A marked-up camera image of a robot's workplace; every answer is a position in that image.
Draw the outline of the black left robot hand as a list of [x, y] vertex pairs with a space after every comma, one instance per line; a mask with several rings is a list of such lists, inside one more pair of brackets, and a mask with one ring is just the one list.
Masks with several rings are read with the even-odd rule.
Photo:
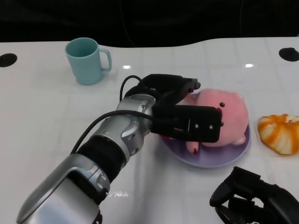
[[194, 78], [150, 74], [125, 96], [145, 94], [154, 97], [152, 133], [182, 141], [215, 143], [220, 137], [221, 111], [211, 106], [179, 105], [199, 88], [200, 83]]

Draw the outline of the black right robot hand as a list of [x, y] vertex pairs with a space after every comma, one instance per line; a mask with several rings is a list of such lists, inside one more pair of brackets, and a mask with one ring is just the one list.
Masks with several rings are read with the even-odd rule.
[[226, 224], [299, 222], [299, 202], [289, 191], [239, 167], [217, 187], [209, 203]]

